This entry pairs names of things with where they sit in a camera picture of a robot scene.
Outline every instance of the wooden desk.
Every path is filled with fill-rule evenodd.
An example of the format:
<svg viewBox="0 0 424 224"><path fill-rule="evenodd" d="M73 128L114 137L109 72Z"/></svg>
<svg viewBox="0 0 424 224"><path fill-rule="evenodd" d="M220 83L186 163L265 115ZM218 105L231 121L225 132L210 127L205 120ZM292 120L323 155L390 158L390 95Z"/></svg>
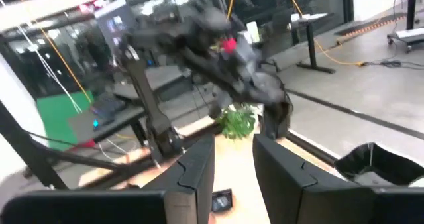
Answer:
<svg viewBox="0 0 424 224"><path fill-rule="evenodd" d="M194 132L195 129L198 130L199 127L204 127L210 122L213 122L210 118L201 119L180 129L179 133L188 135ZM231 188L233 190L234 205L226 213L211 214L209 218L210 224L269 223L268 214L254 170L252 138L253 135L243 140L229 140L223 135L217 135L215 137L215 181L213 190L219 191ZM302 150L294 143L286 139L278 140L277 142L323 170L330 173L333 172L333 168ZM129 159L137 159L147 154L143 150L136 150L129 154ZM126 157L118 158L117 162L126 162L127 159ZM129 180L129 183L144 186L165 171L174 161L171 160L163 164L161 168L147 170L134 176ZM100 168L92 170L81 177L79 184L84 185L105 173L107 171ZM123 188L126 184L124 182L114 188Z"/></svg>

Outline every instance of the desk leg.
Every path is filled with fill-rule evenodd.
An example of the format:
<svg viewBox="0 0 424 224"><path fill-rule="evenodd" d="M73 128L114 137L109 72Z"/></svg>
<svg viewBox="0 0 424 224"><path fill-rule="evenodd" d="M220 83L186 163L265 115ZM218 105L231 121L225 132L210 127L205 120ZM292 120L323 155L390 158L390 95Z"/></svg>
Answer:
<svg viewBox="0 0 424 224"><path fill-rule="evenodd" d="M143 126L140 124L140 121L131 123L131 128L134 131L135 136L137 137L138 141L140 142L141 146L146 146L144 144L144 141L147 140L146 133L144 132Z"/></svg>
<svg viewBox="0 0 424 224"><path fill-rule="evenodd" d="M309 59L311 60L311 64L304 64L300 62L297 64L297 66L300 68L307 68L307 69L316 70L320 72L327 72L328 74L335 73L336 70L334 69L317 66L317 58L315 57L315 43L313 41L313 30L312 30L311 24L306 26L306 36L307 36L307 46L309 48Z"/></svg>

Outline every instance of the gray floor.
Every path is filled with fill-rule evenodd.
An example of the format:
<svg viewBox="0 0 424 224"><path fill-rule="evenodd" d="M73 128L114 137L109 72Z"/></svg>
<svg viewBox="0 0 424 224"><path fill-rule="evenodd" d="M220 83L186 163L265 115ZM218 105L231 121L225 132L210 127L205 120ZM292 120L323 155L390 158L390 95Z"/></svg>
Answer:
<svg viewBox="0 0 424 224"><path fill-rule="evenodd" d="M347 26L343 25L321 34L316 39L325 49L329 48L335 44L334 32ZM399 22L397 27L404 28L404 21ZM422 62L423 52L420 48L406 55L403 53L402 43L398 43L397 49L395 46L387 45L386 35L392 30L392 25L386 25L355 38L342 47L330 50L328 55L343 62L359 62L388 58L396 53L397 60L424 63ZM424 107L424 97L420 96L424 92L424 70L390 69L382 66L359 68L353 65L340 65L332 62L322 53L317 55L318 64L334 68L337 71L335 74L304 70L293 64L308 58L306 43L298 44L273 58L284 68L280 77L290 89L424 132L424 111L420 110L420 107ZM201 96L198 92L195 92L194 96L196 104L193 101L193 94L188 93L161 105L162 110L173 119L175 126L184 126L207 114L207 108ZM291 98L295 107L291 128L338 157L344 156L365 142L376 142L415 161L424 162L424 140L294 95ZM203 108L197 112L196 106L203 106ZM125 129L121 133L131 134L131 131ZM134 145L132 142L117 140L116 137L111 137L111 140L119 143L119 146L125 150L131 149ZM108 149L111 145L104 142L102 147ZM83 155L107 159L97 151L85 151ZM109 155L111 158L117 157L114 154ZM70 166L69 164L61 164L59 169L61 169L59 174L65 183L73 188L78 185L80 176L91 170L87 166ZM13 174L0 184L0 207L15 194L39 189L42 189L42 186L36 179L28 181L22 178L21 174Z"/></svg>

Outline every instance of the green plant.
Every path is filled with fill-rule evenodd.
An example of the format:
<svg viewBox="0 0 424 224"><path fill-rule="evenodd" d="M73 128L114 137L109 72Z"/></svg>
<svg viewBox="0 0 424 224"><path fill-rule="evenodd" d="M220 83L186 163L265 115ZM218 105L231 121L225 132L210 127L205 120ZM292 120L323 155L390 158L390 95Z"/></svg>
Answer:
<svg viewBox="0 0 424 224"><path fill-rule="evenodd" d="M217 122L223 127L222 134L228 139L242 139L247 137L254 129L256 115L251 105L239 105L235 110L223 110Z"/></svg>

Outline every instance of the wastebasket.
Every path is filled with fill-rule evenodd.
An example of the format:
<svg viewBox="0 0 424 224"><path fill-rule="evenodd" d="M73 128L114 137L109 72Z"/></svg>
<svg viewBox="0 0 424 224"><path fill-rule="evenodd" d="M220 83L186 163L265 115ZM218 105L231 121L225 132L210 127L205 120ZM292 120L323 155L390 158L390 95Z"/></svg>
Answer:
<svg viewBox="0 0 424 224"><path fill-rule="evenodd" d="M367 186L408 186L424 177L422 166L373 142L336 161L335 169L346 179Z"/></svg>

